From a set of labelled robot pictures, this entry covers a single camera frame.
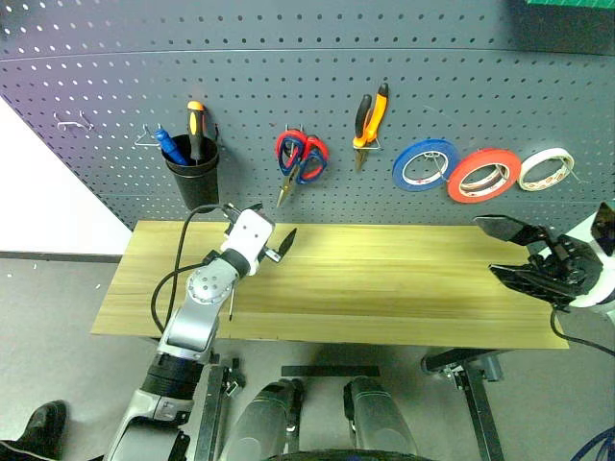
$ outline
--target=pegboard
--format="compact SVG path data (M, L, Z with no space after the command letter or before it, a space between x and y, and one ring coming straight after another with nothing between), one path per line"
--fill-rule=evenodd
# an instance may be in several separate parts
M136 1L9 2L3 16L4 98L129 227L186 215L160 152L133 142L143 123L184 133L189 99L203 101L209 126L219 127L221 200L263 202L277 222L470 224L504 213L565 231L614 195L613 12L564 9L568 23L592 29L562 34L567 23L555 37L545 31L565 22L559 9L516 1L193 3L147 2L144 10ZM17 27L17 12L30 26ZM88 20L95 27L84 27ZM103 37L104 50L90 46ZM391 89L383 149L357 174L355 113L381 82ZM93 131L56 129L54 111L78 120L79 110ZM323 138L331 162L319 182L297 187L275 209L283 177L273 144L286 123ZM565 147L579 181L534 193L515 185L479 205L453 202L443 186L397 188L397 155L437 137L463 156L496 146L523 159Z

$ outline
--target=white tape roll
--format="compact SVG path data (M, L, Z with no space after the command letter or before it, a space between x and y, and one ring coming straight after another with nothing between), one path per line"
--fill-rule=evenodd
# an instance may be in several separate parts
M526 174L529 172L529 170L531 170L537 164L547 160L561 160L561 168L557 169L557 171L555 171L552 175L549 175L547 178L544 178L540 181L524 181ZM524 190L543 190L562 181L570 174L571 171L573 171L574 167L575 160L566 149L562 149L561 147L553 147L552 149L540 151L533 156L526 158L521 164L521 174L519 175L519 180L517 180L517 182L519 183L519 186Z

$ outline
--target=white wall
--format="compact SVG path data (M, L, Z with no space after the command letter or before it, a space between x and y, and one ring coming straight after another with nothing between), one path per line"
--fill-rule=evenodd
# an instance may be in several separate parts
M124 253L131 232L1 98L0 139L0 252Z

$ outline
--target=tape roll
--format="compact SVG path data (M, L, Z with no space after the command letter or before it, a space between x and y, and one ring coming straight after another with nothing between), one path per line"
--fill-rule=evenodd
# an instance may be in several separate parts
M464 182L472 173L493 165L494 171L475 182ZM506 192L519 178L521 160L505 149L480 149L464 158L449 179L449 195L463 204L476 204Z
M428 178L413 179L408 167L418 157L433 159L433 174ZM437 187L447 180L457 167L459 153L445 139L428 139L407 147L393 163L393 182L403 190L418 192Z
M526 175L529 173L529 170L543 161L548 160L561 160L561 168L557 169L557 171L555 171L552 175L549 175L540 181L524 181ZM571 171L573 171L574 167L575 160L566 149L562 149L561 147L553 147L552 149L540 151L533 156L526 158L521 164L521 173L519 174L519 180L517 183L519 183L519 187L524 190L543 190L562 181L570 174Z

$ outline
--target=blue tape roll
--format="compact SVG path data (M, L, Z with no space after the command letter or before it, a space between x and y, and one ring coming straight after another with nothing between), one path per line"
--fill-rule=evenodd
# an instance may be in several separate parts
M437 166L433 164L433 175L428 178L414 180L405 174L410 163L420 156L437 157L438 166L442 169L442 175L437 172ZM459 153L455 146L445 139L427 139L412 144L406 148L393 163L393 182L403 190L418 192L421 190L437 187L448 179L459 162Z

